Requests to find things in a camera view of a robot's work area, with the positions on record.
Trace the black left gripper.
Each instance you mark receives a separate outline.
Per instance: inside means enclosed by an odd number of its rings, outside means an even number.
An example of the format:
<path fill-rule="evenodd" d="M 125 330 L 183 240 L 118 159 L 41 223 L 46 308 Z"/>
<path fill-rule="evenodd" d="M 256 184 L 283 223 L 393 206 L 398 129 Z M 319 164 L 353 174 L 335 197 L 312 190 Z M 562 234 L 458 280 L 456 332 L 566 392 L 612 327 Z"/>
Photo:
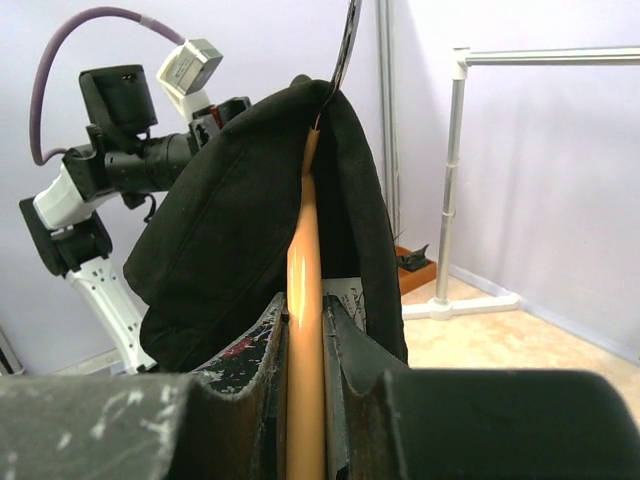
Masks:
<path fill-rule="evenodd" d="M 225 125 L 250 107 L 250 98 L 241 96 L 197 110 L 188 123 L 190 149 L 201 150 Z"/>

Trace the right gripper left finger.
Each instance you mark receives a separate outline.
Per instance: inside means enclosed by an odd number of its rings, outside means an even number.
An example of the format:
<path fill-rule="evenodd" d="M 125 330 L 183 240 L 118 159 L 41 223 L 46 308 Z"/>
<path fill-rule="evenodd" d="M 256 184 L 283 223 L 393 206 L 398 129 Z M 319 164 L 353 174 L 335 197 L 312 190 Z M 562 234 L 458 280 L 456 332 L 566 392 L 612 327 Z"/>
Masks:
<path fill-rule="evenodd" d="M 184 374 L 1 381 L 5 479 L 256 479 L 285 298 Z"/>

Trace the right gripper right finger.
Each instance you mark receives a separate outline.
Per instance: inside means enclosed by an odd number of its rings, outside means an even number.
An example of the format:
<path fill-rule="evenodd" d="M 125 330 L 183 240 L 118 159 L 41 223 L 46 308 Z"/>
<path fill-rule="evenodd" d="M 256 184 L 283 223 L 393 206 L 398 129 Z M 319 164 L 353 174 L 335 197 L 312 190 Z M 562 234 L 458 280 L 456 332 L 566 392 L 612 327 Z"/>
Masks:
<path fill-rule="evenodd" d="M 413 369 L 324 300 L 332 479 L 631 479 L 635 423 L 602 376 Z"/>

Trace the orange hanger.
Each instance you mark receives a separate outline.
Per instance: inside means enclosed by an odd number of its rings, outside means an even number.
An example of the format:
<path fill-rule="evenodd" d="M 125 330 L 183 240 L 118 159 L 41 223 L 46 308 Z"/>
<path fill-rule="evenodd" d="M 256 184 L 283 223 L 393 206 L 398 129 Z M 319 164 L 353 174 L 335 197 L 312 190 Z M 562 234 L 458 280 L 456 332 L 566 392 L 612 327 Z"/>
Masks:
<path fill-rule="evenodd" d="M 326 420 L 323 351 L 323 289 L 316 188 L 312 162 L 321 113 L 346 75 L 358 31 L 362 3 L 351 1 L 328 93 L 310 125 L 301 166 L 301 202 L 287 251 L 289 313 L 286 458 L 287 479 L 326 477 Z"/>

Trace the black t-shirt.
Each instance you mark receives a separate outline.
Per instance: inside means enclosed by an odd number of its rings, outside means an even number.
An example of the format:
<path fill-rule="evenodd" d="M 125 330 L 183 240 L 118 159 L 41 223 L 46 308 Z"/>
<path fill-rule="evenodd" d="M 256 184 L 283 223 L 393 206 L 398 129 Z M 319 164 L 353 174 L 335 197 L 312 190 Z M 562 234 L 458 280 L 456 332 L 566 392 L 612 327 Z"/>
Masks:
<path fill-rule="evenodd" d="M 302 75 L 198 152 L 125 263 L 147 306 L 141 346 L 162 369 L 204 364 L 284 291 L 312 125 L 322 273 L 360 280 L 367 333 L 407 360 L 394 238 L 366 135 L 343 93 Z"/>

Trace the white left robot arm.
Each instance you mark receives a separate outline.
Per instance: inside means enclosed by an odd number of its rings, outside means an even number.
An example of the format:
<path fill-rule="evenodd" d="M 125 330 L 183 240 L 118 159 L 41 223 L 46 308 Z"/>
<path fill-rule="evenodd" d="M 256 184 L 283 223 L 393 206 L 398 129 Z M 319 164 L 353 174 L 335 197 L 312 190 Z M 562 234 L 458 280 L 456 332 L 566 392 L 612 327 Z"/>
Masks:
<path fill-rule="evenodd" d="M 157 117 L 142 66 L 84 71 L 79 85 L 90 142 L 67 150 L 58 177 L 19 208 L 44 265 L 82 294 L 125 371 L 153 371 L 156 363 L 139 341 L 142 316 L 118 278 L 97 210 L 116 196 L 130 209 L 153 202 L 154 193 L 169 190 L 193 156 L 251 102 L 207 103 L 189 120 L 188 132 L 153 138 Z"/>

